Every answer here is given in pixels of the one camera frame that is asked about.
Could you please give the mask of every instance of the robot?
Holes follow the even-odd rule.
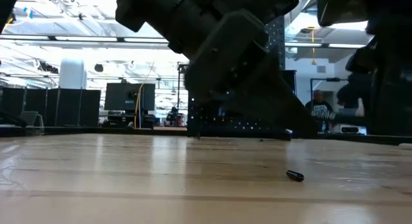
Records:
[[[277,46],[266,51],[265,24],[299,0],[118,0],[116,20],[137,32],[147,22],[190,65],[185,87],[200,103],[260,118],[300,135],[317,122],[281,78]]]

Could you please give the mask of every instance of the black partition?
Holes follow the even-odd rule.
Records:
[[[27,89],[25,111],[37,111],[44,118],[47,110],[47,89]]]
[[[80,104],[80,126],[98,127],[100,91],[83,90]]]
[[[19,116],[23,110],[24,92],[21,88],[3,88],[1,109],[12,115]]]
[[[19,116],[36,111],[45,126],[98,126],[100,90],[3,88],[1,109]]]
[[[47,126],[98,126],[100,90],[51,89]]]
[[[290,86],[296,95],[296,70],[282,70],[282,78]]]

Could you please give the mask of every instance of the white pillar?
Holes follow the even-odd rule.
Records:
[[[86,89],[87,71],[84,61],[76,58],[65,58],[59,71],[59,86],[62,89]]]

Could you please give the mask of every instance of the ceiling light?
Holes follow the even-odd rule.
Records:
[[[320,43],[286,42],[285,47],[321,47]]]
[[[353,23],[333,24],[329,26],[329,28],[335,28],[335,29],[340,29],[340,30],[357,30],[357,31],[364,32],[367,26],[368,26],[368,22],[362,21],[362,22],[353,22]]]
[[[119,78],[119,77],[111,77],[111,76],[106,76],[106,77],[88,77],[88,80],[122,80],[123,78]]]
[[[58,41],[97,41],[116,42],[116,37],[55,37]]]
[[[358,49],[365,47],[364,44],[329,44],[329,48],[350,48],[350,49]]]
[[[21,74],[12,74],[9,77],[20,77],[20,78],[43,78],[44,75],[21,75]]]
[[[48,40],[47,36],[39,35],[0,35],[0,39],[8,40]]]
[[[124,41],[126,42],[150,42],[150,43],[164,43],[167,44],[167,41],[164,38],[125,38]]]

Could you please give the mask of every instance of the wood grain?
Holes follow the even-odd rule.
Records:
[[[305,175],[297,183],[291,169]],[[0,223],[409,223],[412,151],[329,140],[0,140]]]

